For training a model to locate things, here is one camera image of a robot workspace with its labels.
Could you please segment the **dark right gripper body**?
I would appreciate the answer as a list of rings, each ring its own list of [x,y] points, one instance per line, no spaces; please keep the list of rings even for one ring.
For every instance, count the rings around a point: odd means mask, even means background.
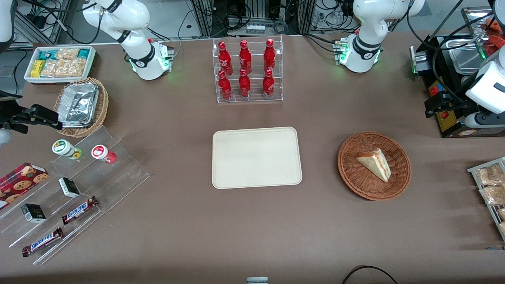
[[[2,129],[16,131],[21,134],[28,133],[27,126],[12,122],[12,119],[16,118],[16,115],[21,115],[26,109],[21,107],[17,102],[22,97],[22,95],[0,91],[0,124]]]

